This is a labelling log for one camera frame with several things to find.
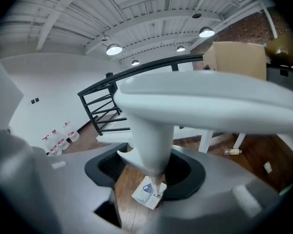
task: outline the brick wall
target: brick wall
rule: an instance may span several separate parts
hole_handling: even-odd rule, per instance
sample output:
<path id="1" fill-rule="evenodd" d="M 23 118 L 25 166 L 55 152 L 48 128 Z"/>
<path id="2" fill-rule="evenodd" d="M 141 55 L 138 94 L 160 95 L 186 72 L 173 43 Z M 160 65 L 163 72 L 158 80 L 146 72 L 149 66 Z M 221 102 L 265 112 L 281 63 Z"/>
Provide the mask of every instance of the brick wall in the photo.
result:
<path id="1" fill-rule="evenodd" d="M 268 9 L 278 36 L 290 31 L 290 27 L 275 8 Z M 214 41 L 240 41 L 257 44 L 267 43 L 273 40 L 272 30 L 263 11 L 252 14 L 218 32 L 191 50 L 191 54 L 205 53 Z M 193 69 L 201 70 L 204 67 L 202 61 L 194 62 Z"/>

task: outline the handrail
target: handrail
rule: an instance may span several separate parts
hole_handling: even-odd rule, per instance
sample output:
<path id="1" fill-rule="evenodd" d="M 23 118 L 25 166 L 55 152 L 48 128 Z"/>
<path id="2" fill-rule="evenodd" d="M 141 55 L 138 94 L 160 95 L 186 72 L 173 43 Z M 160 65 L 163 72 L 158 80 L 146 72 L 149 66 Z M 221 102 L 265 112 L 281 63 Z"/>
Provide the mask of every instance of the handrail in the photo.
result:
<path id="1" fill-rule="evenodd" d="M 127 120 L 125 117 L 114 118 L 115 115 L 113 115 L 110 119 L 101 120 L 110 111 L 116 111 L 118 115 L 120 115 L 120 113 L 121 113 L 121 110 L 117 107 L 117 105 L 115 104 L 115 102 L 113 100 L 114 93 L 117 90 L 116 82 L 118 80 L 122 80 L 122 79 L 125 79 L 127 77 L 130 77 L 130 76 L 133 76 L 136 74 L 140 74 L 140 73 L 143 73 L 146 71 L 150 71 L 150 70 L 162 68 L 162 67 L 167 67 L 167 66 L 171 66 L 172 71 L 178 71 L 179 70 L 178 69 L 179 63 L 192 62 L 192 61 L 202 61 L 202 60 L 203 60 L 203 54 L 183 55 L 183 56 L 169 57 L 169 58 L 165 58 L 165 59 L 151 61 L 149 63 L 140 65 L 138 67 L 127 69 L 127 70 L 122 71 L 122 72 L 115 74 L 115 75 L 113 75 L 113 73 L 107 73 L 105 79 L 91 85 L 90 87 L 87 87 L 86 89 L 79 92 L 78 95 L 82 101 L 82 104 L 84 106 L 84 109 L 85 109 L 90 121 L 92 122 L 94 128 L 97 130 L 99 135 L 102 135 L 103 132 L 130 130 L 130 128 L 128 128 L 128 127 L 114 128 L 114 129 L 105 129 L 104 128 L 106 126 L 106 124 L 108 124 L 108 123 Z M 101 90 L 104 90 L 104 89 L 108 89 L 107 95 L 102 96 L 102 97 L 95 99 L 95 100 L 88 102 L 88 103 L 85 101 L 84 96 L 101 91 Z M 114 107 L 109 108 L 109 109 L 100 110 L 110 103 L 110 102 L 108 102 L 108 103 L 105 103 L 104 105 L 100 106 L 99 108 L 95 109 L 94 111 L 92 111 L 92 112 L 90 111 L 90 109 L 88 107 L 89 105 L 92 105 L 94 103 L 97 103 L 97 102 L 100 102 L 100 101 L 103 101 L 106 99 L 110 99 L 110 98 L 112 99 L 110 102 L 113 102 Z M 105 123 L 105 125 L 102 127 L 99 127 L 98 124 L 100 124 L 100 123 Z"/>
<path id="2" fill-rule="evenodd" d="M 182 55 L 182 56 L 169 57 L 169 58 L 151 61 L 146 64 L 142 64 L 138 67 L 129 68 L 113 76 L 100 80 L 99 82 L 80 91 L 77 95 L 85 96 L 89 90 L 96 89 L 97 87 L 102 87 L 112 82 L 116 82 L 118 80 L 122 80 L 127 77 L 140 74 L 149 70 L 158 69 L 158 68 L 162 68 L 166 66 L 172 66 L 174 64 L 180 64 L 180 63 L 192 62 L 192 61 L 202 61 L 202 60 L 203 60 L 203 54 L 190 54 L 190 55 Z"/>

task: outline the white table leg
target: white table leg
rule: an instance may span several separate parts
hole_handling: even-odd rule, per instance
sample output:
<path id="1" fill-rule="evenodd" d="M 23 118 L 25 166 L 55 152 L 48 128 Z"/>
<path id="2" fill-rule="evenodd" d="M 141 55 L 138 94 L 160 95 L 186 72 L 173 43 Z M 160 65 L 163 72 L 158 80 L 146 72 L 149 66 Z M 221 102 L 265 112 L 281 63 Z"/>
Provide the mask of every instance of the white table leg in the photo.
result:
<path id="1" fill-rule="evenodd" d="M 207 153 L 212 136 L 213 136 L 213 131 L 205 130 L 205 133 L 203 133 L 201 137 L 199 152 Z"/>
<path id="2" fill-rule="evenodd" d="M 239 134 L 239 137 L 236 139 L 233 149 L 238 149 L 241 146 L 242 141 L 244 140 L 244 137 L 245 137 L 245 134 Z"/>

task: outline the white wall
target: white wall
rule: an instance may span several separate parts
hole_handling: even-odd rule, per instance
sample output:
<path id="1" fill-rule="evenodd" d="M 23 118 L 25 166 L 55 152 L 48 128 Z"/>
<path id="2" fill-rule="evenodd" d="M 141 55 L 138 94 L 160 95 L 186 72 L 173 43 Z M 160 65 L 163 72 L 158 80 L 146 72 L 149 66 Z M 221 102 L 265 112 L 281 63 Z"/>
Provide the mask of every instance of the white wall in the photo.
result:
<path id="1" fill-rule="evenodd" d="M 53 129 L 63 131 L 70 121 L 78 129 L 89 121 L 77 93 L 121 71 L 119 64 L 81 55 L 38 53 L 2 59 L 11 79 L 24 94 L 10 122 L 12 133 L 44 148 L 42 138 Z M 87 102 L 107 94 L 87 96 Z M 39 98 L 31 104 L 30 100 Z M 96 103 L 95 108 L 106 103 Z"/>
<path id="2" fill-rule="evenodd" d="M 27 54 L 37 54 L 37 53 L 60 53 L 60 54 L 73 54 L 73 55 L 84 55 L 84 47 L 80 45 L 69 45 L 69 44 L 60 44 L 55 42 L 46 41 L 42 49 L 37 50 L 36 41 L 29 42 L 14 42 L 0 44 L 0 59 L 27 55 Z M 92 51 L 87 55 L 88 57 L 95 57 L 102 60 L 110 60 L 110 57 L 106 54 L 102 54 L 98 51 Z"/>

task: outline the small cardboard package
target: small cardboard package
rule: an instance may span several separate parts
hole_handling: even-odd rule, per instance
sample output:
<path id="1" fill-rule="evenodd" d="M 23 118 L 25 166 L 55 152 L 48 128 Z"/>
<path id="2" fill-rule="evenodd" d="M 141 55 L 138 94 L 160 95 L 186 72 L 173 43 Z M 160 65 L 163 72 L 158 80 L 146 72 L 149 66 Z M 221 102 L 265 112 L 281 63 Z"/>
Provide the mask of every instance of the small cardboard package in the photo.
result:
<path id="1" fill-rule="evenodd" d="M 151 179 L 148 176 L 145 176 L 145 178 L 131 196 L 140 204 L 154 210 L 162 199 L 163 192 L 165 191 L 166 187 L 167 185 L 162 183 L 158 195 L 155 195 L 151 185 Z"/>
<path id="2" fill-rule="evenodd" d="M 293 66 L 293 36 L 290 33 L 272 40 L 265 47 L 266 56 L 273 65 Z"/>
<path id="3" fill-rule="evenodd" d="M 203 61 L 211 70 L 266 80 L 263 45 L 233 41 L 213 42 L 203 55 Z"/>

